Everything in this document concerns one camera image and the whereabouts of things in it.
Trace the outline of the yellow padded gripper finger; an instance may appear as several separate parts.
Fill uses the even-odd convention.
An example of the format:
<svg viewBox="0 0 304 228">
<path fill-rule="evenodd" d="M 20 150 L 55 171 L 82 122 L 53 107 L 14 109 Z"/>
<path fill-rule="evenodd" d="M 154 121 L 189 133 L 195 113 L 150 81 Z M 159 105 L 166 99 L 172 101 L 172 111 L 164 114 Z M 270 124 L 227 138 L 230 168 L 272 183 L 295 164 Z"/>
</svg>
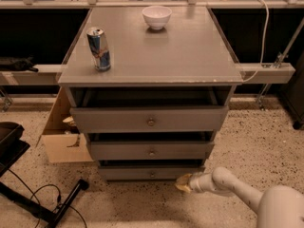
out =
<svg viewBox="0 0 304 228">
<path fill-rule="evenodd" d="M 182 192 L 191 193 L 192 189 L 189 186 L 190 178 L 191 178 L 191 174 L 185 174 L 177 178 L 175 186 Z"/>
</svg>

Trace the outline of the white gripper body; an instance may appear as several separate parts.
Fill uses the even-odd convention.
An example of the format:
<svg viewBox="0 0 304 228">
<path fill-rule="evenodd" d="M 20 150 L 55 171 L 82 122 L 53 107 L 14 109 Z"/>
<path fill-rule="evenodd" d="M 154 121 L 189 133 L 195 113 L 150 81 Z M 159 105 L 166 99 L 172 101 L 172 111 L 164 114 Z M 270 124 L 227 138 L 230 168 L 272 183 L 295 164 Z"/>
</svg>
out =
<svg viewBox="0 0 304 228">
<path fill-rule="evenodd" d="M 188 182 L 190 189 L 195 193 L 213 192 L 214 183 L 211 174 L 194 173 Z"/>
</svg>

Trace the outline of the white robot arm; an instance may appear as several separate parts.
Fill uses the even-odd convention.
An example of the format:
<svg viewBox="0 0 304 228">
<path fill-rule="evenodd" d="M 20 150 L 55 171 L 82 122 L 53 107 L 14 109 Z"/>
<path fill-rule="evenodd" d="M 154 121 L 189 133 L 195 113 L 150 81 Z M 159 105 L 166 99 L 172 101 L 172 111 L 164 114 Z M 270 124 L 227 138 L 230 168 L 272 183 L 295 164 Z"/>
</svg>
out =
<svg viewBox="0 0 304 228">
<path fill-rule="evenodd" d="M 228 169 L 217 167 L 211 173 L 185 174 L 177 178 L 176 187 L 186 193 L 237 196 L 256 213 L 256 228 L 304 228 L 304 195 L 286 185 L 260 192 Z"/>
</svg>

